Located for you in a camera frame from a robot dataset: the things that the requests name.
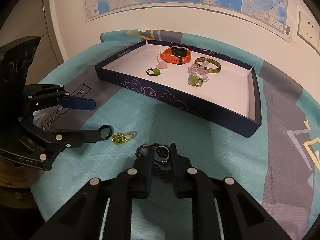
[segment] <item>shallow box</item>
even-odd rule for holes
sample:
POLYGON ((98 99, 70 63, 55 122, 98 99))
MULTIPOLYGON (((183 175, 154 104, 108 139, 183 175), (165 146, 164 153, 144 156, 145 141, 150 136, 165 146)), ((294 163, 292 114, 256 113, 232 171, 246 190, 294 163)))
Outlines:
POLYGON ((127 47, 95 65, 98 78, 163 101, 249 138, 261 125, 260 93, 254 68, 228 56, 188 46, 192 52, 190 63, 167 63, 168 69, 160 69, 161 75, 148 76, 146 70, 158 64, 159 52, 170 46, 177 45, 144 40, 127 47), (187 73, 198 57, 213 58, 221 64, 221 71, 208 73, 208 82, 200 88, 188 84, 187 73))

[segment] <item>silver ring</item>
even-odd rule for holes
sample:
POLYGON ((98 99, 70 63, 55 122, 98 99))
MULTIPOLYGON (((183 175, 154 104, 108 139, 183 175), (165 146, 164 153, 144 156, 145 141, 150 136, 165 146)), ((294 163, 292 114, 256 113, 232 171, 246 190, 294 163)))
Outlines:
POLYGON ((153 155, 153 159, 155 160, 155 162, 157 162, 157 163, 159 163, 159 164, 162 164, 163 166, 168 165, 168 164, 169 164, 168 160, 169 160, 169 156, 170 156, 170 151, 169 151, 169 149, 168 149, 166 146, 160 145, 160 146, 158 146, 158 147, 155 148, 155 150, 154 150, 153 153, 155 153, 158 148, 165 148, 165 149, 168 151, 168 156, 167 156, 167 158, 166 158, 165 160, 163 160, 163 161, 158 161, 158 160, 156 160, 156 158, 155 158, 154 155, 153 155))

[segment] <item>orange smartwatch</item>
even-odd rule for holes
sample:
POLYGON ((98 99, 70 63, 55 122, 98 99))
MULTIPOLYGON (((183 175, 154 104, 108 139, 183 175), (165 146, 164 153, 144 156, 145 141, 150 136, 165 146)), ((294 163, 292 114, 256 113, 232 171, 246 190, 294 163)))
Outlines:
POLYGON ((172 46, 160 53, 160 58, 167 63, 182 65, 190 62, 191 51, 187 48, 172 46))

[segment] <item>wall socket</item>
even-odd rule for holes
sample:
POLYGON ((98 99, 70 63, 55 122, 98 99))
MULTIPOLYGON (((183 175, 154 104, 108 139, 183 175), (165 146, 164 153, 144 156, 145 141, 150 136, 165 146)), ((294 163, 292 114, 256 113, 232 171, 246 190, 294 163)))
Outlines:
POLYGON ((299 27, 298 36, 305 40, 315 50, 318 49, 320 27, 317 23, 314 23, 307 15, 302 11, 299 13, 299 27))

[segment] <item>watch face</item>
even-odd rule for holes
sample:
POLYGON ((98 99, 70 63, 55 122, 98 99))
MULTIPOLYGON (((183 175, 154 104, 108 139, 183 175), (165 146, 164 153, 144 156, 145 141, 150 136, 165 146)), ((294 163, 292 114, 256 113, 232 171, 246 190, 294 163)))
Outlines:
POLYGON ((188 49, 182 47, 171 47, 171 55, 186 57, 188 54, 188 49))

